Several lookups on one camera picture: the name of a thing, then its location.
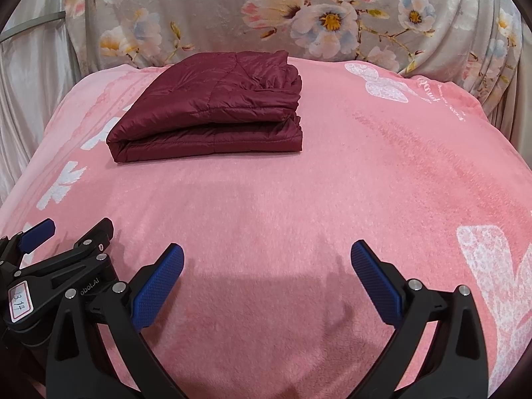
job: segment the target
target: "floral curtain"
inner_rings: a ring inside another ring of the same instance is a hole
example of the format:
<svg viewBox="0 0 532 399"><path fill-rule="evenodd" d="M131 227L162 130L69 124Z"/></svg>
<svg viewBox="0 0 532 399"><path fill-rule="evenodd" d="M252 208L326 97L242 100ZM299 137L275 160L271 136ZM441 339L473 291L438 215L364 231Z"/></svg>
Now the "floral curtain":
<svg viewBox="0 0 532 399"><path fill-rule="evenodd" d="M286 49L454 81L489 114L521 53L511 0L66 0L84 74L193 52Z"/></svg>

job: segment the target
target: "label sticker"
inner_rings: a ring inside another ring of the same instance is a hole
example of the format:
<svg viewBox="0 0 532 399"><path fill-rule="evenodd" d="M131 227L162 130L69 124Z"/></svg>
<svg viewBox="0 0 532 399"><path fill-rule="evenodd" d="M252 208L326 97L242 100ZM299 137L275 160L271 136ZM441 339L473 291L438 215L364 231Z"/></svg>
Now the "label sticker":
<svg viewBox="0 0 532 399"><path fill-rule="evenodd" d="M9 311L11 312L11 321L20 321L25 316L33 312L33 303L31 302L28 281L20 282L7 292L9 298Z"/></svg>

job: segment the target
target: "white butterfly print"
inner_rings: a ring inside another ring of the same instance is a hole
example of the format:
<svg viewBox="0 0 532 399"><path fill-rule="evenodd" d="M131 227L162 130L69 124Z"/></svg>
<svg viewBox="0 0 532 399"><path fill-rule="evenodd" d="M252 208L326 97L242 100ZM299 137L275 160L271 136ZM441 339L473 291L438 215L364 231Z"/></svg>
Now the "white butterfly print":
<svg viewBox="0 0 532 399"><path fill-rule="evenodd" d="M78 162L74 161L69 161L65 165L65 167L61 171L61 174L59 174L58 179L55 181L52 187L50 187L50 189L46 191L46 193L37 203L37 208L39 210L44 210L50 200L54 200L55 203L60 203L63 200L72 185L80 179L84 171L87 169L87 167L85 167L74 171L74 168L76 166L78 166Z"/></svg>
<svg viewBox="0 0 532 399"><path fill-rule="evenodd" d="M390 78L381 78L379 72L374 67L361 63L346 63L345 68L352 74L365 79L366 91L372 96L401 103L408 103L408 98L403 93L407 92L430 103L430 100L420 97L404 82Z"/></svg>
<svg viewBox="0 0 532 399"><path fill-rule="evenodd" d="M107 124L103 127L103 129L100 131L100 133L91 139L89 141L85 142L82 146L82 150L92 150L99 142L105 142L107 139L107 135L109 135L109 132L113 127L115 127L116 123L118 123L120 120L119 117L113 117L111 118Z"/></svg>
<svg viewBox="0 0 532 399"><path fill-rule="evenodd" d="M532 336L532 244L514 274L506 236L498 226L460 226L457 238L497 327L493 393L521 358Z"/></svg>

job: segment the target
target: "pink fleece blanket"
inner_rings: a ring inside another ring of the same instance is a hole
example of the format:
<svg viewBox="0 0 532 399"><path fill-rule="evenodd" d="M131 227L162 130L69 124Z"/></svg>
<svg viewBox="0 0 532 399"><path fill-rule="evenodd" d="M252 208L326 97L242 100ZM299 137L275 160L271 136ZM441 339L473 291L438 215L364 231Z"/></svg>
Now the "pink fleece blanket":
<svg viewBox="0 0 532 399"><path fill-rule="evenodd" d="M299 154L117 165L106 136L164 69L88 76L0 210L2 234L54 219L27 264L108 216L123 280L182 245L179 286L143 334L192 399L346 397L392 333L350 267L362 238L407 278L472 288L493 390L532 336L532 173L451 83L289 63L303 79Z"/></svg>

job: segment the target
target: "maroon puffer jacket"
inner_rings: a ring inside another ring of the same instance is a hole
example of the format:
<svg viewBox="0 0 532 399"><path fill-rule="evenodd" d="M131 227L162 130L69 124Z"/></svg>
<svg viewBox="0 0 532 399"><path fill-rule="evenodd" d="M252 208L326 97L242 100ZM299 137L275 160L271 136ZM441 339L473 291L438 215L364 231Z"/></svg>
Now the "maroon puffer jacket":
<svg viewBox="0 0 532 399"><path fill-rule="evenodd" d="M300 152L301 77L287 57L204 53L167 69L109 133L115 162Z"/></svg>

